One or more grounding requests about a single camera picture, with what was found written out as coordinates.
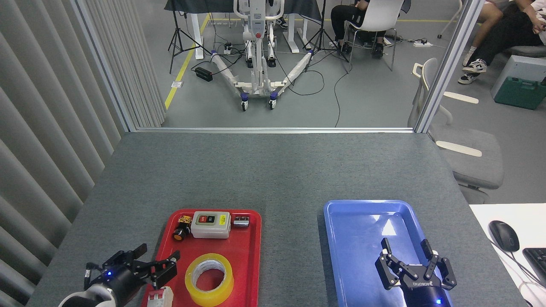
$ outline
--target gray tabletop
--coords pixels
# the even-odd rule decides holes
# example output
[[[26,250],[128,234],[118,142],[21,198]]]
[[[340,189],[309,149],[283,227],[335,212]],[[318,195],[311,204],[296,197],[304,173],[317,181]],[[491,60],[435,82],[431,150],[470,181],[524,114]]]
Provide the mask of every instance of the gray tabletop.
[[[175,10],[186,13],[233,13],[233,0],[174,0]],[[173,3],[167,0],[165,10],[173,10]],[[321,20],[316,0],[284,0],[285,14],[300,14]]]
[[[331,199],[408,202],[452,262],[455,306],[526,306],[434,143],[396,133],[126,134],[27,306],[57,306],[82,290],[86,262],[118,250],[147,243],[151,260],[181,208],[261,214],[259,306],[337,306],[322,214]]]

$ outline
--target tape roll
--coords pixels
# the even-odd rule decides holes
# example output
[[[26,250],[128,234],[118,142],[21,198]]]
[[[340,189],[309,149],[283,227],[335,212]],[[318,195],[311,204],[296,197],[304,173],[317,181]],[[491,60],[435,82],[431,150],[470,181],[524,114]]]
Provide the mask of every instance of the tape roll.
[[[203,291],[197,288],[197,280],[204,271],[217,269],[224,273],[224,279],[218,287]],[[233,290],[233,271],[232,265],[222,255],[217,253],[206,253],[197,257],[189,264],[184,278],[186,288],[192,300],[202,307],[214,307],[222,304],[232,293]]]

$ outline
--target light stand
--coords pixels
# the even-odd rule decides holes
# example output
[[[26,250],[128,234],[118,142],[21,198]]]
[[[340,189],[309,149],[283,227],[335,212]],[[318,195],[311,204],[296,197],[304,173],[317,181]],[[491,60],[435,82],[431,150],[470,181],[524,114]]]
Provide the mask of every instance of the light stand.
[[[311,43],[311,41],[313,41],[313,39],[316,37],[316,41],[314,43],[314,47],[313,47],[313,54],[317,54],[317,51],[321,51],[321,50],[337,50],[337,48],[322,48],[322,40],[323,40],[323,36],[322,35],[326,35],[326,37],[328,37],[328,39],[330,40],[330,42],[334,43],[334,40],[330,37],[330,35],[328,35],[328,33],[326,32],[326,30],[324,29],[324,15],[325,15],[325,11],[326,11],[326,0],[323,0],[322,1],[322,12],[321,12],[321,28],[317,31],[317,33],[315,33],[313,35],[313,37],[311,37],[311,39],[309,39],[309,41],[307,42],[307,44],[304,45],[304,48],[306,49],[307,45],[309,45]],[[347,61],[347,63],[349,62],[349,60],[345,57],[345,55],[341,52],[341,56],[345,59],[345,61]]]
[[[193,49],[197,49],[197,48],[203,48],[204,51],[206,51],[208,54],[211,54],[211,52],[209,50],[205,49],[205,47],[203,47],[201,44],[196,42],[195,39],[193,39],[193,37],[189,36],[186,32],[182,31],[182,29],[178,26],[178,19],[176,18],[176,9],[174,7],[174,0],[171,0],[171,5],[173,7],[173,17],[174,17],[174,24],[175,24],[176,28],[174,30],[173,38],[171,39],[169,47],[167,48],[167,51],[169,51],[171,46],[173,47],[173,56],[171,57],[171,66],[169,68],[169,74],[173,71],[174,57],[181,54],[184,51],[193,50]],[[182,32],[182,34],[187,36],[189,39],[191,39],[195,43],[195,47],[191,47],[191,48],[188,48],[188,49],[184,49],[182,47],[182,39],[180,38],[180,33],[181,32]]]

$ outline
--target electrical outlet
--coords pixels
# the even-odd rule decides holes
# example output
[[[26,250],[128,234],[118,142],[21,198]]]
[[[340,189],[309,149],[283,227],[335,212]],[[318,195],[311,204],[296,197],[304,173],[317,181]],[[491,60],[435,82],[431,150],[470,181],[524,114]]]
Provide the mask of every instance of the electrical outlet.
[[[415,42],[415,43],[413,43],[413,46],[414,46],[414,47],[431,47],[432,44],[431,44],[431,43],[425,43],[425,44],[423,44],[423,43]]]

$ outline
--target vertical blinds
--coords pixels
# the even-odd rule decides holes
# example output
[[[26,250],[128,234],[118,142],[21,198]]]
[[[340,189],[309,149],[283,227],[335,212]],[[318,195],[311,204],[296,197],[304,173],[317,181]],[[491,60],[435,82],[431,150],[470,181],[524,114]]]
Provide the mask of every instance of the vertical blinds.
[[[116,108],[136,126],[164,120],[131,1],[78,0],[84,26],[74,3],[0,9],[2,307],[26,304],[83,206],[126,129]]]

